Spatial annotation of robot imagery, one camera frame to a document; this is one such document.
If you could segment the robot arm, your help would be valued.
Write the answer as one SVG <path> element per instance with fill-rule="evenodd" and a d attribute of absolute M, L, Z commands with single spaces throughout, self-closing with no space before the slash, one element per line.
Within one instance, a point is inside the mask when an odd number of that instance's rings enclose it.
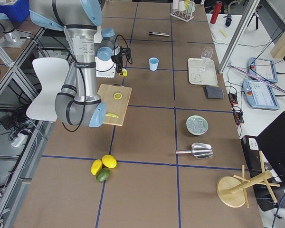
<path fill-rule="evenodd" d="M 15 30 L 9 17 L 0 13 L 0 45 L 3 47 L 15 47 L 19 41 L 19 33 Z"/>
<path fill-rule="evenodd" d="M 105 120 L 106 104 L 97 93 L 96 59 L 113 60 L 116 70 L 123 67 L 122 52 L 112 28 L 94 35 L 102 25 L 98 0 L 31 0 L 30 18 L 38 26 L 63 31 L 71 49 L 73 63 L 55 98 L 55 111 L 64 124 L 99 127 Z"/>

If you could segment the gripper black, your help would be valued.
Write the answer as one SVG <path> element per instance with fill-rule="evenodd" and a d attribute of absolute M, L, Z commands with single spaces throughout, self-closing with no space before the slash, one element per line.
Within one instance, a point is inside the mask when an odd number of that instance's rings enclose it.
<path fill-rule="evenodd" d="M 122 55 L 113 55 L 113 56 L 111 56 L 111 60 L 116 65 L 116 72 L 119 73 L 120 75 L 124 75 Z"/>

